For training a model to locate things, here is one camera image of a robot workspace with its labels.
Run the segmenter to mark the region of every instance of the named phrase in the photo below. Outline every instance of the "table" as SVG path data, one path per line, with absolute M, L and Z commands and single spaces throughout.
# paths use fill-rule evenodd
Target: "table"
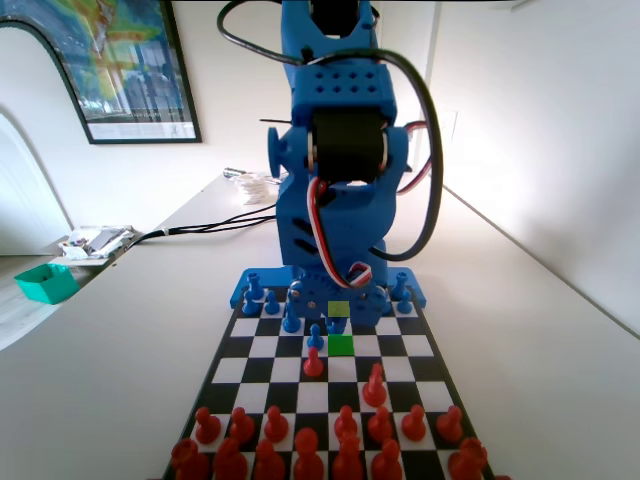
M 425 188 L 399 201 L 390 251 L 415 238 Z M 236 202 L 219 178 L 165 225 L 251 210 Z M 274 223 L 125 254 L 0 352 L 0 478 L 159 478 L 236 281 L 277 265 Z M 432 242 L 406 265 L 494 472 L 637 478 L 640 342 L 448 193 Z

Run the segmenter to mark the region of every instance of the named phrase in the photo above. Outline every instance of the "teal container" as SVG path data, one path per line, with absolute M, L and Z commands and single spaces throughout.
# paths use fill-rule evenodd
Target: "teal container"
M 15 277 L 31 300 L 55 305 L 80 290 L 69 267 L 45 263 Z

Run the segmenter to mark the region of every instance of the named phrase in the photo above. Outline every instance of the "red pawn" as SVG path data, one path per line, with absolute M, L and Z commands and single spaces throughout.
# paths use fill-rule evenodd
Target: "red pawn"
M 319 377 L 323 370 L 324 365 L 318 358 L 318 349 L 316 347 L 309 348 L 309 358 L 304 362 L 304 373 L 309 377 Z
M 344 432 L 358 433 L 358 424 L 353 419 L 353 410 L 349 405 L 345 405 L 340 409 L 340 416 L 333 424 L 333 430 L 336 432 L 338 439 L 342 438 Z
M 460 451 L 449 457 L 451 480 L 480 480 L 486 466 L 487 450 L 477 438 L 465 439 Z
M 262 440 L 258 444 L 256 457 L 253 480 L 284 480 L 284 460 L 275 452 L 269 440 Z
M 402 480 L 402 467 L 398 461 L 400 447 L 398 442 L 387 439 L 382 445 L 382 452 L 373 457 L 371 475 L 373 480 Z
M 303 428 L 295 438 L 298 460 L 293 466 L 294 480 L 322 480 L 324 464 L 316 453 L 318 451 L 318 435 L 311 428 Z
M 447 442 L 458 443 L 462 438 L 462 410 L 452 405 L 436 420 L 436 430 Z
M 199 408 L 196 411 L 196 422 L 198 422 L 196 440 L 200 443 L 207 445 L 218 438 L 220 434 L 220 419 L 215 415 L 211 415 L 207 407 Z
M 362 480 L 364 470 L 360 462 L 360 439 L 353 432 L 344 432 L 340 453 L 333 461 L 333 480 Z
M 235 438 L 239 444 L 243 444 L 253 437 L 256 424 L 253 418 L 244 412 L 244 408 L 237 407 L 231 412 L 231 436 Z
M 367 422 L 367 430 L 369 430 L 371 438 L 378 443 L 382 443 L 387 438 L 391 438 L 393 427 L 389 420 L 389 410 L 385 407 L 378 407 L 376 414 Z
M 176 480 L 206 480 L 209 476 L 209 461 L 198 453 L 198 445 L 190 438 L 173 447 L 171 466 L 176 470 Z
M 247 459 L 238 451 L 235 438 L 225 438 L 213 457 L 213 471 L 216 480 L 245 480 L 247 477 Z
M 369 381 L 362 387 L 362 397 L 372 407 L 379 407 L 387 399 L 387 391 L 382 384 L 382 365 L 379 363 L 373 366 Z
M 265 436 L 273 443 L 278 443 L 287 436 L 289 422 L 275 405 L 267 410 L 267 424 L 264 426 Z
M 424 438 L 427 433 L 427 427 L 424 424 L 424 408 L 420 405 L 411 407 L 411 413 L 407 413 L 402 419 L 402 433 L 414 442 Z

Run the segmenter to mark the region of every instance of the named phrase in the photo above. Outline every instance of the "framed poster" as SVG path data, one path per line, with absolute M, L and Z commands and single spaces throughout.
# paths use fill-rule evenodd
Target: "framed poster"
M 170 1 L 0 0 L 49 51 L 89 143 L 201 142 Z

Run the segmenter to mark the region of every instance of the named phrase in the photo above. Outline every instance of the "black and white chessboard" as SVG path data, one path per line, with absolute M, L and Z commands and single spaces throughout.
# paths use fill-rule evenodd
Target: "black and white chessboard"
M 375 409 L 364 402 L 362 386 L 378 362 L 384 370 L 388 391 L 385 406 L 393 417 L 393 438 L 402 451 L 404 478 L 450 480 L 447 462 L 457 445 L 440 438 L 435 428 L 436 418 L 449 406 L 457 405 L 464 412 L 465 438 L 475 437 L 475 433 L 418 304 L 414 301 L 412 311 L 403 314 L 394 303 L 393 313 L 381 318 L 376 327 L 348 323 L 344 333 L 353 335 L 355 355 L 328 357 L 324 322 L 302 319 L 302 328 L 297 333 L 285 332 L 282 318 L 287 289 L 272 290 L 281 302 L 279 314 L 269 315 L 261 308 L 255 315 L 245 315 L 242 305 L 236 307 L 180 438 L 191 437 L 198 443 L 194 415 L 200 407 L 209 408 L 220 419 L 226 437 L 231 412 L 243 407 L 256 422 L 254 437 L 240 447 L 251 475 L 256 445 L 264 438 L 266 411 L 277 405 L 289 421 L 287 437 L 274 444 L 287 465 L 286 478 L 293 478 L 293 464 L 297 459 L 293 448 L 295 433 L 311 427 L 318 434 L 318 455 L 324 461 L 325 479 L 330 479 L 331 465 L 339 450 L 333 424 L 340 408 L 349 405 L 358 424 L 361 458 L 367 467 L 365 478 L 371 479 L 371 462 L 379 453 L 380 445 L 367 432 L 367 421 Z M 310 378 L 302 366 L 309 351 L 306 340 L 313 323 L 320 325 L 325 339 L 319 352 L 325 368 L 320 377 Z M 424 407 L 429 427 L 420 442 L 406 438 L 400 428 L 403 416 L 415 404 Z M 221 434 L 210 445 L 198 443 L 199 451 L 213 460 L 222 440 Z M 170 466 L 163 478 L 175 478 Z M 483 471 L 483 478 L 494 478 L 489 466 Z

